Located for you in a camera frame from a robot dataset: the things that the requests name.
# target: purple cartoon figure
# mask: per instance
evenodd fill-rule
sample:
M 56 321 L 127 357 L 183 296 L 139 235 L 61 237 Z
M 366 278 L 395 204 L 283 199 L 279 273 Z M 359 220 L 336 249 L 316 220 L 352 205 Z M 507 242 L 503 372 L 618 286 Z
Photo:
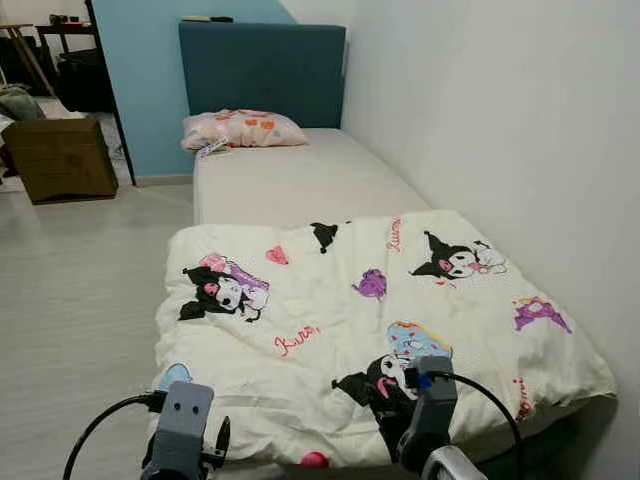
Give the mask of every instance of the purple cartoon figure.
M 518 302 L 514 302 L 516 307 L 516 331 L 522 330 L 522 327 L 528 325 L 539 318 L 548 318 L 553 323 L 564 328 L 567 333 L 573 333 L 567 322 L 564 321 L 562 315 L 551 305 L 551 302 L 545 301 L 540 297 L 523 298 Z
M 362 274 L 360 285 L 352 285 L 363 297 L 375 297 L 380 301 L 387 294 L 387 279 L 377 268 L 367 270 Z

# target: cartoon print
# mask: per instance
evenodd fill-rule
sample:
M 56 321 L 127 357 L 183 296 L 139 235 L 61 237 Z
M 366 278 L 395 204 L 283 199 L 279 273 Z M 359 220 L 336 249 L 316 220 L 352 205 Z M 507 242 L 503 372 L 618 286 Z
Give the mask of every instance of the cartoon print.
M 360 285 L 352 287 L 363 297 L 375 297 L 380 301 L 387 294 L 387 279 L 380 270 L 373 268 L 362 274 Z
M 394 250 L 395 252 L 400 253 L 400 225 L 402 224 L 402 218 L 396 217 L 393 219 L 393 223 L 391 224 L 391 241 L 387 243 L 387 248 L 389 250 Z
M 302 330 L 298 331 L 298 335 L 293 340 L 287 340 L 285 337 L 276 337 L 273 340 L 273 344 L 276 348 L 280 348 L 282 350 L 280 356 L 284 358 L 289 355 L 294 348 L 304 345 L 317 333 L 320 333 L 320 329 L 318 327 L 310 327 L 307 325 Z
M 302 457 L 300 465 L 309 468 L 328 468 L 329 457 L 321 452 L 309 452 Z
M 529 401 L 529 394 L 527 393 L 527 387 L 524 385 L 522 377 L 514 378 L 513 383 L 520 387 L 520 409 L 518 410 L 518 416 L 516 422 L 522 422 L 529 414 L 534 410 L 533 404 Z
M 289 259 L 287 258 L 287 254 L 284 252 L 282 245 L 278 245 L 277 247 L 273 247 L 271 250 L 267 250 L 267 260 L 280 265 L 289 265 Z
M 397 355 L 384 355 L 369 365 L 367 373 L 347 375 L 331 384 L 359 405 L 371 408 L 394 461 L 397 460 L 396 447 L 409 428 L 417 400 L 405 384 L 404 370 L 409 362 Z
M 182 306 L 179 320 L 203 318 L 205 312 L 235 314 L 238 310 L 249 323 L 260 318 L 269 300 L 267 282 L 221 255 L 209 255 L 200 265 L 182 271 L 197 288 L 196 301 Z
M 187 367 L 182 363 L 174 363 L 167 369 L 166 373 L 160 380 L 157 389 L 168 392 L 169 387 L 171 387 L 173 382 L 191 383 L 192 380 L 193 378 L 191 377 Z
M 567 333 L 573 333 L 569 325 L 567 325 L 567 322 L 562 318 L 562 315 L 551 305 L 551 302 L 545 301 L 540 297 L 531 297 L 523 298 L 513 303 L 516 305 L 516 316 L 514 318 L 516 331 L 521 331 L 522 327 L 539 318 L 548 318 L 553 323 L 564 328 Z
M 313 234 L 320 243 L 320 253 L 327 253 L 327 248 L 333 243 L 333 239 L 338 233 L 337 225 L 323 225 L 322 223 L 312 223 Z
M 436 282 L 436 285 L 438 285 L 439 287 L 453 288 L 454 290 L 458 289 L 458 286 L 450 280 L 438 280 Z
M 331 382 L 331 386 L 345 392 L 359 405 L 371 408 L 389 454 L 396 461 L 396 447 L 400 437 L 409 428 L 418 399 L 407 388 L 405 369 L 417 356 L 451 358 L 453 350 L 418 323 L 395 322 L 389 326 L 387 333 L 394 353 L 374 360 L 366 373 L 347 375 L 340 381 Z
M 418 267 L 411 275 L 431 275 L 454 280 L 467 278 L 475 273 L 505 273 L 506 259 L 486 243 L 476 241 L 473 247 L 448 245 L 431 232 L 424 234 L 429 240 L 431 259 Z
M 271 115 L 269 112 L 261 112 L 258 110 L 237 110 L 237 113 L 241 113 L 243 115 L 249 115 L 250 117 L 255 117 L 255 118 L 267 118 L 269 115 Z
M 453 355 L 451 345 L 430 333 L 419 323 L 394 322 L 387 329 L 387 339 L 393 353 L 408 358 L 448 357 Z

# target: white wall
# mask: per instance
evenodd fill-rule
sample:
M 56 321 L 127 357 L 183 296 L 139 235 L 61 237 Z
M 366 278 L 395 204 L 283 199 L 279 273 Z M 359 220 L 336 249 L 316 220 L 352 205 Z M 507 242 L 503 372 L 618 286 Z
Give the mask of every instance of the white wall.
M 639 478 L 640 2 L 360 0 L 344 128 L 577 318 L 619 381 L 580 478 Z
M 280 0 L 298 23 L 348 27 L 358 0 Z
M 80 17 L 80 21 L 89 21 L 84 0 L 0 0 L 0 2 L 3 23 L 48 25 L 49 15 L 52 13 Z M 37 38 L 33 28 L 23 29 L 23 34 Z M 93 38 L 85 35 L 67 35 L 67 42 L 72 51 L 95 47 Z M 47 44 L 54 55 L 62 52 L 62 45 L 57 35 L 48 35 Z

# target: pink heart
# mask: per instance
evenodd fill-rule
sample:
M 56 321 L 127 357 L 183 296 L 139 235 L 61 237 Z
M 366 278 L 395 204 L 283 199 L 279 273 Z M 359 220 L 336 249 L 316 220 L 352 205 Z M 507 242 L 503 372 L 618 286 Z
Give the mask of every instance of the pink heart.
M 284 253 L 284 249 L 281 245 L 267 251 L 267 260 L 279 263 L 280 265 L 289 265 L 289 260 L 287 259 L 287 255 Z

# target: headboard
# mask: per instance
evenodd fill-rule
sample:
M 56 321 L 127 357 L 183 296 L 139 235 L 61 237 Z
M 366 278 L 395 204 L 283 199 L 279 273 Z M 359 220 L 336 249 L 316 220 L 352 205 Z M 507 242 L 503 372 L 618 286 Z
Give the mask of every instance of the headboard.
M 191 114 L 247 108 L 340 128 L 344 42 L 337 26 L 181 22 Z

